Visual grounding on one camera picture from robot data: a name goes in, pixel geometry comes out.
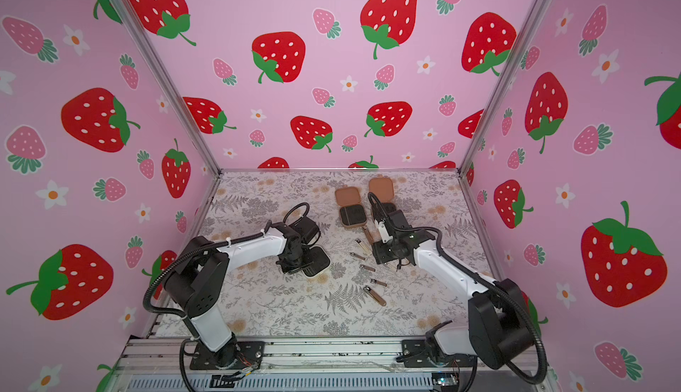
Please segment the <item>cream nail clipper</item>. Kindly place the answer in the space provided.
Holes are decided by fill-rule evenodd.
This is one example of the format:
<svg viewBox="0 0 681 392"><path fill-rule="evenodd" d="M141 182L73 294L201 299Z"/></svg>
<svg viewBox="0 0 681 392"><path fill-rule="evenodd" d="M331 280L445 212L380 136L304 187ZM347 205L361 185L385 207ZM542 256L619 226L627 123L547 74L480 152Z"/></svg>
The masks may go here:
<svg viewBox="0 0 681 392"><path fill-rule="evenodd" d="M368 247L363 241L360 239L355 239L355 242L360 246L360 248L365 252L366 255L371 256L372 255L372 250L370 247Z"/></svg>

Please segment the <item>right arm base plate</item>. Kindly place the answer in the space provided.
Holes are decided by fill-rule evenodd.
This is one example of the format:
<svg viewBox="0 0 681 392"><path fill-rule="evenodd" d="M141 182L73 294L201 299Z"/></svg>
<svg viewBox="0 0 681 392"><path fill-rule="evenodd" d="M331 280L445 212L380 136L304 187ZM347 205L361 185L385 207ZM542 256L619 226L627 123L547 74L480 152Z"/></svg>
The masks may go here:
<svg viewBox="0 0 681 392"><path fill-rule="evenodd" d="M477 356L469 354L446 354L437 344L426 339L403 340L402 353L395 359L407 368L473 368Z"/></svg>

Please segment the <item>cream nail clipper case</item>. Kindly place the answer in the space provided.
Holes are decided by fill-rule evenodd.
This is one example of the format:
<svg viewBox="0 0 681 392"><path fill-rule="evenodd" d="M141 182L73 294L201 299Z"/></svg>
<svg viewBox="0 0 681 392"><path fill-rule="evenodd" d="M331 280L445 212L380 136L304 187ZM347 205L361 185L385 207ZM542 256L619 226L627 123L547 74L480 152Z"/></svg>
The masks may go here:
<svg viewBox="0 0 681 392"><path fill-rule="evenodd" d="M303 265L301 270L306 277L312 278L322 273L331 264L331 260L325 250L314 246L303 251Z"/></svg>

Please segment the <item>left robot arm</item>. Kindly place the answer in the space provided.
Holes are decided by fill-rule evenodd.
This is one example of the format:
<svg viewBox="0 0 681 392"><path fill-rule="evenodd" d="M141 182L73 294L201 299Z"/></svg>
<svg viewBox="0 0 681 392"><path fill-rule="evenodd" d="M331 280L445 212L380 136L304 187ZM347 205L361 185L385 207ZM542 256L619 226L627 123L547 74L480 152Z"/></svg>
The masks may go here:
<svg viewBox="0 0 681 392"><path fill-rule="evenodd" d="M145 310L179 317L209 365L230 369L240 360L239 342L218 308L225 277L241 266L275 257L282 273L311 278L331 264L316 244L317 224L305 218L293 226L268 222L257 234L226 241L192 239L150 283Z"/></svg>

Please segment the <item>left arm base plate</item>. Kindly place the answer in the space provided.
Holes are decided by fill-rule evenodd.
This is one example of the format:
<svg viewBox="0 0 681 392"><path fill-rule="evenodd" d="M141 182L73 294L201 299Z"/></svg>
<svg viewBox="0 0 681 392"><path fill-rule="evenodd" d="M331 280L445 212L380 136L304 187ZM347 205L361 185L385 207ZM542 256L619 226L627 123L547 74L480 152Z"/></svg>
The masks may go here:
<svg viewBox="0 0 681 392"><path fill-rule="evenodd" d="M211 351L198 342L190 369L195 371L257 369L264 356L265 342L227 343L219 351Z"/></svg>

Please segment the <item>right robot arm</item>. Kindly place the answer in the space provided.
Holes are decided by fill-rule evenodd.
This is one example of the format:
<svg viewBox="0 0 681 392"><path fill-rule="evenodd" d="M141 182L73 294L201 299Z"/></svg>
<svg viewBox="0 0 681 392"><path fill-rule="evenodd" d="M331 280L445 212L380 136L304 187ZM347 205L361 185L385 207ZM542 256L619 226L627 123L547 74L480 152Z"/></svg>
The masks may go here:
<svg viewBox="0 0 681 392"><path fill-rule="evenodd" d="M418 360L434 366L472 360L497 370L508 367L521 380L538 385L548 374L546 347L512 280L483 276L450 255L443 247L443 234L434 227L409 225L402 211L373 212L381 239L372 245L376 262L407 260L443 283L459 299L467 301L467 327L443 322L426 333L424 344L400 362Z"/></svg>

